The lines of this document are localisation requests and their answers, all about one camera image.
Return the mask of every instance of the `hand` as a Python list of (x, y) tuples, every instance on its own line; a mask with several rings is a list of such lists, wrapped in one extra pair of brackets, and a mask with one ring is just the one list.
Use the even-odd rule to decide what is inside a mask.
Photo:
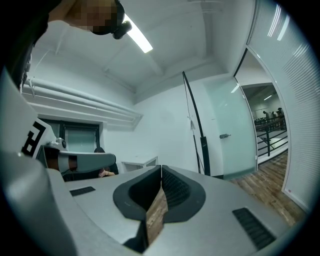
[(104, 176), (108, 176), (109, 172), (107, 170), (103, 170), (103, 172), (99, 173), (99, 177), (102, 178)]

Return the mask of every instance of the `frosted glass panel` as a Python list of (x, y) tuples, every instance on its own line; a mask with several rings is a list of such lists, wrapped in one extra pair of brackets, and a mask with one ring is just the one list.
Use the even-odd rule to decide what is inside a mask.
[(257, 169), (257, 138), (253, 119), (243, 92), (234, 77), (207, 81), (210, 98), (220, 134), (230, 134), (221, 140), (223, 175), (240, 176)]
[(51, 126), (52, 131), (54, 133), (54, 136), (56, 136), (57, 138), (59, 138), (59, 129), (60, 129), (60, 124), (59, 123), (53, 123), (53, 122), (47, 122), (48, 125)]
[(92, 130), (66, 129), (65, 141), (71, 152), (93, 153), (97, 147), (96, 132)]

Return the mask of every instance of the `white pipe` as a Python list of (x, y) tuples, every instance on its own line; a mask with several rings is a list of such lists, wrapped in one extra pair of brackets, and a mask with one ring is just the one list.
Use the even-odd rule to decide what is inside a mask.
[(38, 114), (45, 115), (45, 116), (54, 116), (54, 117), (60, 117), (60, 118), (62, 117), (62, 118), (68, 118), (68, 119), (74, 119), (74, 120), (82, 119), (82, 120), (95, 121), (95, 122), (103, 121), (107, 124), (112, 124), (113, 126), (121, 126), (121, 127), (128, 126), (130, 128), (132, 127), (132, 122), (126, 121), (126, 120), (117, 120), (117, 119), (112, 119), (106, 116), (82, 113), (74, 110), (66, 110), (63, 108), (58, 108), (53, 106), (45, 106), (45, 105), (37, 104), (33, 102), (30, 102), (29, 105), (32, 106), (33, 109)]
[[(24, 93), (30, 93), (31, 89), (30, 87), (24, 87), (23, 88), (23, 92)], [(127, 111), (121, 110), (121, 109), (117, 109), (115, 107), (111, 107), (111, 106), (106, 106), (104, 104), (101, 103), (97, 103), (91, 100), (86, 100), (80, 97), (76, 97), (76, 96), (72, 96), (66, 93), (61, 93), (61, 92), (57, 92), (54, 90), (49, 90), (49, 89), (45, 89), (45, 88), (41, 88), (41, 87), (37, 87), (34, 89), (36, 97), (37, 96), (41, 96), (41, 97), (45, 97), (45, 98), (50, 98), (50, 99), (54, 99), (54, 100), (59, 100), (59, 101), (66, 101), (66, 102), (70, 102), (70, 103), (76, 103), (76, 104), (81, 104), (84, 106), (88, 106), (88, 107), (93, 107), (93, 108), (98, 108), (98, 109), (102, 109), (102, 110), (106, 110), (109, 112), (113, 112), (117, 115), (121, 115), (121, 116), (125, 116), (125, 117), (130, 117), (132, 119), (135, 119), (140, 115), (135, 115), (132, 113), (129, 113)]]
[(130, 113), (133, 113), (133, 114), (135, 114), (137, 116), (141, 115), (141, 114), (135, 112), (134, 110), (132, 110), (132, 109), (130, 109), (128, 107), (121, 106), (121, 105), (113, 103), (111, 101), (107, 101), (107, 100), (104, 100), (102, 98), (99, 98), (99, 97), (84, 93), (84, 92), (79, 91), (79, 90), (68, 88), (68, 87), (65, 87), (65, 86), (50, 82), (50, 81), (45, 81), (45, 80), (38, 79), (38, 78), (32, 78), (32, 84), (34, 86), (37, 86), (37, 87), (49, 89), (49, 90), (52, 90), (52, 91), (55, 91), (55, 92), (59, 92), (59, 93), (69, 94), (69, 95), (76, 96), (76, 97), (79, 97), (79, 98), (83, 98), (83, 99), (86, 99), (86, 100), (89, 100), (89, 101), (101, 103), (101, 104), (104, 104), (104, 105), (107, 105), (107, 106), (110, 106), (110, 107), (113, 107), (113, 108), (116, 108), (116, 109), (124, 110), (124, 111), (130, 112)]

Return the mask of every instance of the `ceiling lamp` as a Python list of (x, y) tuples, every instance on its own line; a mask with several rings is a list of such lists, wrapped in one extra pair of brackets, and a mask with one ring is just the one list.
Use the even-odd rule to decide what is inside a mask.
[(141, 50), (146, 54), (151, 51), (153, 48), (149, 41), (146, 39), (144, 34), (140, 31), (140, 29), (136, 26), (136, 24), (125, 14), (124, 21), (129, 21), (132, 25), (132, 29), (127, 33), (129, 37), (135, 41), (135, 43), (141, 48)]

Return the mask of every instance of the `black pole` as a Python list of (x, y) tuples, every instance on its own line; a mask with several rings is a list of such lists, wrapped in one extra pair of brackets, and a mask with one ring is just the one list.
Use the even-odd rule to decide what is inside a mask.
[(201, 171), (200, 171), (200, 157), (199, 157), (199, 154), (198, 154), (195, 134), (193, 134), (193, 140), (194, 140), (194, 146), (195, 146), (195, 152), (196, 152), (196, 160), (197, 160), (197, 163), (198, 163), (198, 172), (201, 174)]
[(268, 149), (268, 157), (270, 157), (270, 139), (269, 139), (269, 127), (266, 128), (265, 132), (266, 132), (266, 145), (267, 145), (267, 149)]
[[(186, 73), (183, 71), (182, 72), (182, 76), (183, 79), (186, 83), (186, 86), (188, 87), (190, 96), (191, 96), (191, 100), (192, 100), (192, 104), (194, 107), (194, 111), (195, 111), (195, 115), (196, 115), (196, 119), (198, 121), (198, 125), (199, 125), (199, 130), (200, 130), (200, 142), (201, 142), (201, 149), (202, 149), (202, 156), (203, 156), (203, 168), (204, 168), (204, 175), (210, 176), (210, 159), (209, 159), (209, 150), (208, 150), (208, 143), (207, 143), (207, 138), (204, 136), (204, 132), (202, 130), (202, 126), (201, 126), (201, 122), (200, 122), (200, 117), (199, 117), (199, 113), (198, 113), (198, 109), (197, 109), (197, 105), (195, 102), (195, 98), (194, 95), (191, 91), (188, 79), (186, 77)], [(197, 156), (197, 160), (199, 161), (199, 155), (198, 155), (198, 151), (197, 151), (197, 145), (195, 144), (195, 149), (196, 149), (196, 156)]]

